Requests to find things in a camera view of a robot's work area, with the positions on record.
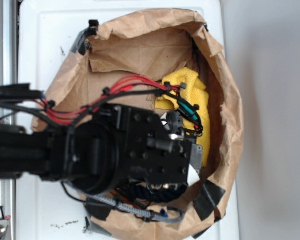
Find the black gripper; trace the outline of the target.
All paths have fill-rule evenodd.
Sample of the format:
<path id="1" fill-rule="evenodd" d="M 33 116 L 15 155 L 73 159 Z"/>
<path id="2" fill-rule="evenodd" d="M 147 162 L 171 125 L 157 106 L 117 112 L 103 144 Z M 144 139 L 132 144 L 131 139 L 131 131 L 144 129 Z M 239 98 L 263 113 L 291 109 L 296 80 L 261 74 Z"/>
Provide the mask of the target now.
<path id="1" fill-rule="evenodd" d="M 151 110 L 107 104 L 99 116 L 116 140 L 121 179 L 189 187 L 200 180 L 203 147 L 196 137 L 186 135 L 179 112 L 159 116 Z"/>

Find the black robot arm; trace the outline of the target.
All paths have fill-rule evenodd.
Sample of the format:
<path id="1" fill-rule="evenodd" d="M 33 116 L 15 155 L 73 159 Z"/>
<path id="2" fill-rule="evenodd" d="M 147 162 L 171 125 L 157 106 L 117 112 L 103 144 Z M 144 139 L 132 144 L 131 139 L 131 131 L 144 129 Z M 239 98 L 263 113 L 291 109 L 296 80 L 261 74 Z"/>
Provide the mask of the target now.
<path id="1" fill-rule="evenodd" d="M 176 100 L 167 117 L 151 110 L 114 103 L 144 95 L 132 83 L 105 88 L 94 103 L 75 112 L 55 111 L 55 103 L 27 84 L 0 86 L 0 108 L 30 114 L 46 123 L 27 134 L 0 120 L 0 179 L 23 173 L 44 181 L 68 181 L 86 194 L 103 194 L 120 183 L 190 185 L 200 172 L 204 130 L 199 106 L 182 98 L 186 86 L 154 84 L 150 93 Z"/>

